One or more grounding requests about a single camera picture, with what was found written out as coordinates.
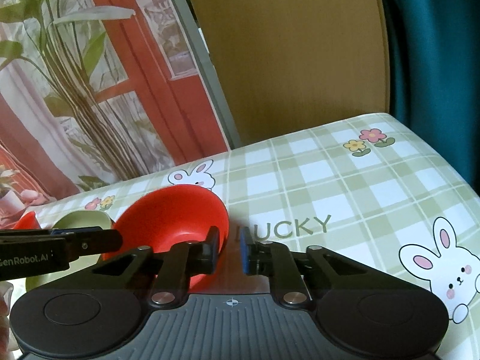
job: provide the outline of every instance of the plaid tablecloth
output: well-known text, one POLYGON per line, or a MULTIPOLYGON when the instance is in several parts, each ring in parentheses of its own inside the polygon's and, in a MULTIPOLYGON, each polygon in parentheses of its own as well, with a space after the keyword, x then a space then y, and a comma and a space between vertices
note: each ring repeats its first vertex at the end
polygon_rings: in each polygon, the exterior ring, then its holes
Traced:
MULTIPOLYGON (((133 202, 171 181, 194 183, 191 172, 193 177, 204 174, 204 187, 211 187, 210 176, 214 179, 212 191, 229 212, 230 238, 246 225, 257 239, 282 242, 293 251, 323 245, 428 289, 428 280, 413 275, 419 266, 407 271, 411 261, 402 264, 399 250, 418 244, 439 255, 436 218, 451 223, 451 248, 456 237, 457 245, 480 254, 480 199, 436 151, 387 114, 269 139, 34 210, 42 226, 84 207, 105 210, 116 220, 133 202), (175 176, 180 170, 184 172, 175 176)), ((425 252, 425 257, 436 269, 433 256, 425 252)), ((440 291, 445 293, 455 284, 458 297, 460 268, 470 264, 475 276, 480 271, 469 261, 453 263, 458 266, 452 272, 437 271, 444 278, 433 280, 442 280, 440 291)), ((471 291, 465 300, 467 317, 450 322, 439 351, 443 359, 480 358, 480 295, 471 291)))

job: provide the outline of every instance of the flower print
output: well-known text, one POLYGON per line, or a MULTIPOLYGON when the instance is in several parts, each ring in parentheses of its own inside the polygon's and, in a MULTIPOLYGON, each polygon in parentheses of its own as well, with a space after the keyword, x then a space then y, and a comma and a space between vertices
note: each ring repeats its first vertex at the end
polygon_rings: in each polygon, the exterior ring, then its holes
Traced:
POLYGON ((100 210, 102 211, 108 210, 112 206, 114 198, 115 198, 115 195, 107 196, 106 198, 104 198, 100 202, 100 210))
POLYGON ((89 202, 85 205, 85 209, 86 210, 95 210, 97 208, 97 206, 100 204, 101 201, 102 201, 102 199, 95 198, 91 202, 89 202))
POLYGON ((376 143, 379 140, 385 139, 387 135, 383 134, 378 128, 372 128, 371 130, 362 130, 360 131, 359 138, 362 140, 367 140, 371 143, 376 143))
POLYGON ((357 150, 366 149, 365 143, 363 140, 351 139, 348 143, 343 145, 344 148, 350 149, 351 152, 356 152, 357 150))

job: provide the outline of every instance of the pink flower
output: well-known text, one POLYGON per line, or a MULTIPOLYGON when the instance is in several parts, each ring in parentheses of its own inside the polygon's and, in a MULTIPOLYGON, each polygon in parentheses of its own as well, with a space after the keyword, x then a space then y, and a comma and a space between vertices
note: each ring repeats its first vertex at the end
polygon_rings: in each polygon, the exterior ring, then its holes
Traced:
POLYGON ((376 143, 380 139, 385 139, 387 135, 383 134, 378 128, 372 128, 371 130, 362 130, 360 131, 359 138, 361 140, 367 140, 371 143, 376 143))
POLYGON ((95 210, 97 208, 97 206, 100 204, 101 201, 102 201, 102 199, 95 198, 91 202, 89 202, 85 205, 85 209, 86 210, 95 210))

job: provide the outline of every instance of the white rabbit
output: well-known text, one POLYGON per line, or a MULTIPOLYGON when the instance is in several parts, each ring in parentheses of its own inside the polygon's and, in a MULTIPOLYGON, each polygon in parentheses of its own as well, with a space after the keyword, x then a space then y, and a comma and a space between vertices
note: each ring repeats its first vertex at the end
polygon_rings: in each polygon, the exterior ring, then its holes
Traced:
POLYGON ((421 245, 400 248, 400 262, 412 275, 430 281, 430 290, 448 309, 454 323, 461 323, 469 313, 469 304, 480 292, 480 259, 457 246, 455 231, 445 218, 433 223, 433 237, 438 254, 421 245))
POLYGON ((184 170, 176 170, 169 174, 169 182, 173 185, 191 184, 212 190, 215 185, 215 179, 207 170, 213 164, 213 160, 207 160, 199 164, 193 171, 188 174, 184 170))

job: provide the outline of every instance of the green bowl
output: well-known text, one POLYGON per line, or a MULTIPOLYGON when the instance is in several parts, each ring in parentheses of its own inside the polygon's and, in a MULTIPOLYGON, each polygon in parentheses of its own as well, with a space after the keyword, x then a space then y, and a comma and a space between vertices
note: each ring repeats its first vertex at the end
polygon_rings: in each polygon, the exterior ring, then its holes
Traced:
MULTIPOLYGON (((113 221, 109 215, 103 211, 79 210, 66 214, 60 220, 58 220, 52 226, 52 228, 69 229, 76 227, 99 226, 102 229, 109 229, 112 228, 112 225, 113 221)), ((34 288, 49 283, 53 280, 63 278, 63 276, 70 275, 74 272, 80 271, 83 268, 92 266, 100 260, 100 256, 100 254, 93 256, 82 256, 79 259, 71 262, 70 268, 66 271, 27 277, 25 280, 25 289, 27 291, 33 290, 34 288)))

